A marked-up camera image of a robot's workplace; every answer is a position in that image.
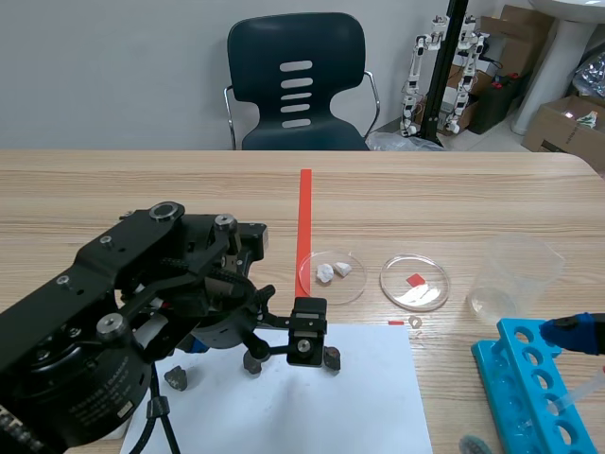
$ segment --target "chair leg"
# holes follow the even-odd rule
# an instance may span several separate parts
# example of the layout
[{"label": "chair leg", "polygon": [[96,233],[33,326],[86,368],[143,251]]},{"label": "chair leg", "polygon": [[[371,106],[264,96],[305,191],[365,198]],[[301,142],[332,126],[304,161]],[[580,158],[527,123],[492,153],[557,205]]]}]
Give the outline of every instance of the chair leg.
[{"label": "chair leg", "polygon": [[235,141],[235,128],[233,127],[233,119],[231,116],[231,106],[229,105],[229,91],[233,89],[233,86],[230,85],[225,90],[223,90],[223,95],[225,96],[225,105],[227,106],[227,119],[229,121],[229,131],[231,133],[231,148],[237,149],[237,142]]},{"label": "chair leg", "polygon": [[363,136],[364,139],[367,139],[368,136],[370,135],[370,132],[372,132],[372,129],[373,129],[374,125],[376,124],[376,121],[378,121],[378,115],[380,115],[380,98],[378,97],[378,89],[376,88],[376,82],[374,81],[373,74],[370,71],[364,71],[363,74],[365,76],[368,76],[368,78],[370,78],[370,85],[372,86],[372,91],[374,92],[374,100],[376,101],[376,115],[374,116],[374,120],[372,121],[372,124],[368,128],[368,132],[366,132],[366,135]]}]

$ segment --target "black robotic arm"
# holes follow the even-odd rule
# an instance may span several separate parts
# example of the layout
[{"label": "black robotic arm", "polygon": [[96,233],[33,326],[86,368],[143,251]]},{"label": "black robotic arm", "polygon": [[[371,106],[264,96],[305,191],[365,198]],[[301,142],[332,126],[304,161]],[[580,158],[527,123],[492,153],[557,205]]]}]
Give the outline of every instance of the black robotic arm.
[{"label": "black robotic arm", "polygon": [[[321,366],[326,301],[297,298],[290,317],[277,317],[273,286],[258,290],[247,277],[264,258],[266,225],[185,215],[172,201],[121,219],[0,314],[2,452],[58,454],[112,432],[153,391],[154,361],[187,337],[244,343],[256,361],[286,354]],[[269,347],[258,326],[288,330],[288,345]]]}]

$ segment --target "black pole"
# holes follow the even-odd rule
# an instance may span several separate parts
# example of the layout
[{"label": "black pole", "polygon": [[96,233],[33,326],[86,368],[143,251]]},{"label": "black pole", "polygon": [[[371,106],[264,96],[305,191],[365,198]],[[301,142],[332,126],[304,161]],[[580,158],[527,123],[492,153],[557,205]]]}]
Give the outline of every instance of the black pole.
[{"label": "black pole", "polygon": [[439,143],[437,138],[437,124],[439,122],[439,112],[443,95],[447,87],[447,78],[450,74],[452,61],[456,56],[458,48],[458,38],[464,23],[464,15],[469,5],[469,0],[450,0],[447,7],[447,16],[450,18],[450,25],[447,28],[445,40],[441,43],[441,49],[437,54],[435,61],[435,70],[431,79],[431,86],[426,94],[426,107],[424,108],[423,124],[420,127],[420,136],[423,139],[430,140],[436,144]]}]

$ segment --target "glass petri dish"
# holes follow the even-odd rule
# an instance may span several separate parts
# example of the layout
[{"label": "glass petri dish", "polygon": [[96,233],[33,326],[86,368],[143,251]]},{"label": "glass petri dish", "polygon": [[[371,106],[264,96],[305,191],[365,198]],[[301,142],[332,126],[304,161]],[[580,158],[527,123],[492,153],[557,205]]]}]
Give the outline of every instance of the glass petri dish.
[{"label": "glass petri dish", "polygon": [[[337,262],[351,266],[346,277],[334,270],[334,278],[323,284],[317,278],[318,265],[329,264],[334,267]],[[345,305],[356,300],[366,287],[367,274],[361,261],[353,253],[339,251],[312,252],[302,260],[298,272],[299,282],[307,295],[324,298],[328,305]]]},{"label": "glass petri dish", "polygon": [[380,287],[396,305],[411,311],[429,312],[443,306],[450,281],[442,267],[415,253],[395,255],[380,271]]}]

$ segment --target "clear plastic cup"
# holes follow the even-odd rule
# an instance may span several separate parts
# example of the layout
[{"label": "clear plastic cup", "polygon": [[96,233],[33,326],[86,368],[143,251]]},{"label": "clear plastic cup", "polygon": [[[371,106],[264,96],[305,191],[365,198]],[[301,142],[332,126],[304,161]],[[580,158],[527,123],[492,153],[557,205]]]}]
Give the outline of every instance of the clear plastic cup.
[{"label": "clear plastic cup", "polygon": [[524,317],[562,273],[565,260],[539,239],[501,235],[488,242],[483,268],[466,297],[482,319]]}]

